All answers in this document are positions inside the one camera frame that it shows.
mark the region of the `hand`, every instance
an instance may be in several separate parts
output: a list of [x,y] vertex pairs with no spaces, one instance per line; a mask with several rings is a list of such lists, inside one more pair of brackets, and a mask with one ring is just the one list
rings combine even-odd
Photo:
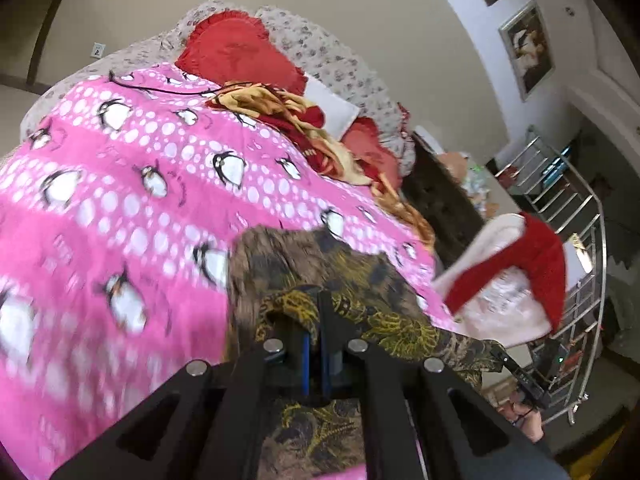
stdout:
[[542,415],[538,410],[532,409],[530,406],[510,401],[501,406],[498,412],[509,422],[515,422],[522,418],[524,422],[520,429],[534,444],[545,435],[545,432],[542,431]]

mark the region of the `white pillow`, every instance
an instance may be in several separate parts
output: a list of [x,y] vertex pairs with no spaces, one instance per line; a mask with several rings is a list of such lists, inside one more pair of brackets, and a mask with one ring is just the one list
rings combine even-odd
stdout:
[[324,113],[324,130],[335,140],[341,140],[356,120],[360,109],[334,94],[315,77],[306,74],[304,97],[317,104]]

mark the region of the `penguin print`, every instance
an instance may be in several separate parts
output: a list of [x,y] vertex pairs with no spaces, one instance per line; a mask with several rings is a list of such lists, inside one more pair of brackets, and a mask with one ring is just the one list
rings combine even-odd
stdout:
[[81,180],[82,172],[78,170],[59,170],[51,173],[40,185],[42,198],[47,205],[67,208]]
[[406,253],[409,255],[409,258],[411,258],[412,260],[415,260],[418,257],[417,254],[415,253],[415,247],[413,244],[409,242],[405,242],[404,244],[402,244],[402,247],[404,248]]
[[190,108],[185,108],[184,110],[178,110],[174,112],[178,117],[181,118],[182,122],[187,126],[193,126],[198,122],[198,115],[196,112],[191,110]]
[[151,99],[152,101],[155,101],[156,99],[158,99],[158,96],[153,95],[149,90],[141,90],[141,92],[145,95],[145,97],[147,97],[148,99]]
[[342,240],[342,234],[344,233],[344,217],[334,209],[325,209],[320,215],[320,219],[324,225],[327,226],[329,232]]
[[36,332],[31,301],[7,290],[0,294],[0,349],[9,359],[27,364]]
[[242,186],[242,176],[246,162],[232,151],[216,153],[207,157],[207,164],[216,170],[223,184],[230,183],[238,189]]
[[193,249],[193,260],[209,282],[219,288],[226,287],[226,268],[228,263],[226,251],[211,249],[209,243],[205,242]]
[[193,74],[189,74],[189,73],[186,73],[186,72],[182,72],[182,77],[185,78],[187,81],[191,81],[191,82],[194,82],[194,81],[197,81],[198,79],[200,79],[198,76],[193,75]]
[[145,302],[129,281],[127,267],[107,280],[103,292],[118,327],[130,334],[142,332],[146,325]]
[[398,251],[397,247],[394,247],[394,258],[396,259],[396,262],[398,263],[398,267],[403,267],[404,264],[402,263],[402,258],[400,256],[400,251]]
[[119,131],[129,116],[132,114],[130,106],[124,104],[122,99],[111,99],[105,101],[98,108],[98,117],[102,128],[111,128]]
[[168,186],[164,176],[158,170],[158,162],[155,166],[145,166],[140,170],[142,185],[146,192],[155,198],[164,198],[168,193]]
[[41,128],[36,132],[33,132],[29,136],[29,141],[31,143],[32,150],[39,150],[40,148],[44,148],[47,144],[51,142],[52,137],[49,131],[49,127],[50,125],[45,126],[44,128]]
[[276,162],[282,166],[282,169],[293,179],[300,180],[301,175],[298,171],[298,168],[291,160],[290,156],[287,155],[285,158],[277,158]]
[[369,222],[371,222],[372,224],[376,223],[376,219],[373,218],[373,215],[368,210],[364,209],[361,205],[357,206],[357,209],[362,213],[362,216],[364,216],[364,218],[369,220]]

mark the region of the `pink blanket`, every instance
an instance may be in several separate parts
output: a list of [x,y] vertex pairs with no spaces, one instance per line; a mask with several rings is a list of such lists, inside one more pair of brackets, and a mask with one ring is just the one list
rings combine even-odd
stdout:
[[0,441],[29,478],[186,362],[219,362],[226,255],[248,227],[324,221],[388,254],[452,328],[417,237],[275,130],[205,108],[215,88],[171,64],[94,76],[0,170]]

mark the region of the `power outlet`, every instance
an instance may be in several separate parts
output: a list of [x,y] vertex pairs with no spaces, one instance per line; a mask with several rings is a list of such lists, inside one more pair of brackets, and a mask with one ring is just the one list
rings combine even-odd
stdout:
[[104,49],[106,45],[104,43],[94,43],[94,47],[91,49],[91,57],[100,59],[104,55]]

